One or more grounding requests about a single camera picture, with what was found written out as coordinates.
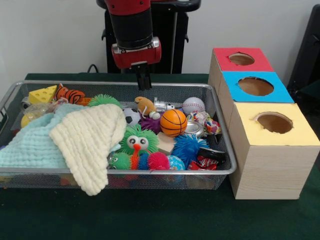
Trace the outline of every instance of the black cable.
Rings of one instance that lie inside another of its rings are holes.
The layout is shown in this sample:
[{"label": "black cable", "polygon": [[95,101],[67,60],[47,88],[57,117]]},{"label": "black cable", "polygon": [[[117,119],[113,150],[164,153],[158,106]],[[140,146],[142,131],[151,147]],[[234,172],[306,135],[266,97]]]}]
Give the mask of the black cable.
[{"label": "black cable", "polygon": [[98,74],[99,73],[99,70],[97,68],[96,65],[94,64],[91,64],[90,67],[88,68],[88,71],[86,71],[87,73],[90,73],[91,69],[94,68],[95,69],[95,72]]}]

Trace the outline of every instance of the light blue towel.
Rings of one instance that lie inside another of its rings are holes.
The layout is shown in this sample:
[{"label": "light blue towel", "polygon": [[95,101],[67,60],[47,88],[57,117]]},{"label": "light blue towel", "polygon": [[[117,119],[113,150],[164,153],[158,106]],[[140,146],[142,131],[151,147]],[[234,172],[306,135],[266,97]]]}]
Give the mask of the light blue towel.
[{"label": "light blue towel", "polygon": [[48,113],[30,122],[8,146],[0,150],[0,168],[68,168],[49,132],[65,115],[84,108],[80,105],[64,104],[55,114]]}]

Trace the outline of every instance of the wooden box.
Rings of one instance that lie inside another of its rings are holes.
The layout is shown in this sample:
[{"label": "wooden box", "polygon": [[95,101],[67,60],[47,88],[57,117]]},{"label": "wooden box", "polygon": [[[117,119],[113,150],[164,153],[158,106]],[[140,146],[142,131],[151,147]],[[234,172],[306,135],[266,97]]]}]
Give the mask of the wooden box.
[{"label": "wooden box", "polygon": [[222,72],[273,72],[268,59],[259,48],[214,48],[208,84],[219,93]]},{"label": "wooden box", "polygon": [[218,98],[229,129],[234,102],[294,103],[275,72],[223,71]]},{"label": "wooden box", "polygon": [[234,103],[229,128],[236,199],[298,199],[320,142],[292,103]]}]

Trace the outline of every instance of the green tablecloth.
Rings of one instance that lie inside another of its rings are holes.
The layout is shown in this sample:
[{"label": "green tablecloth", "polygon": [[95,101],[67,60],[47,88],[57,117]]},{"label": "green tablecloth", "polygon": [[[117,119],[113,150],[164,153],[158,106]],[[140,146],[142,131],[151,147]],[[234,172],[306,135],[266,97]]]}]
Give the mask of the green tablecloth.
[{"label": "green tablecloth", "polygon": [[[134,81],[134,76],[29,74],[26,79]],[[208,76],[152,80],[192,79],[205,83]],[[94,197],[79,189],[1,189],[0,219],[0,240],[320,239],[320,171],[312,169],[299,200],[235,200],[228,179],[216,191],[106,189]]]}]

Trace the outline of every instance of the green spiky ball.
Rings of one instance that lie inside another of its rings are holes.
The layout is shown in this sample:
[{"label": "green spiky ball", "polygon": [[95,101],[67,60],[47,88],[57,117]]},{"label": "green spiky ball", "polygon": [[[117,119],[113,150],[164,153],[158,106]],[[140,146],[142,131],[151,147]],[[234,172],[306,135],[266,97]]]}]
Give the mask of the green spiky ball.
[{"label": "green spiky ball", "polygon": [[[123,137],[122,141],[120,142],[121,148],[120,148],[119,152],[123,152],[123,153],[129,154],[129,155],[132,155],[134,153],[134,149],[130,148],[127,144],[127,139],[130,136],[137,136],[139,138],[144,137],[144,138],[148,139],[149,146],[147,149],[151,153],[158,152],[159,140],[158,140],[157,135],[151,130],[141,130],[140,124],[136,124],[135,126],[127,126],[126,127],[124,137]],[[146,150],[139,151],[139,154],[145,154],[145,153],[148,153],[148,152]]]},{"label": "green spiky ball", "polygon": [[108,95],[108,94],[99,94],[91,99],[91,101],[88,103],[89,107],[98,106],[101,104],[114,104],[117,105],[120,108],[123,108],[121,103],[118,102],[117,99],[114,97]]},{"label": "green spiky ball", "polygon": [[130,156],[124,152],[115,153],[110,162],[111,169],[129,170],[131,169]]}]

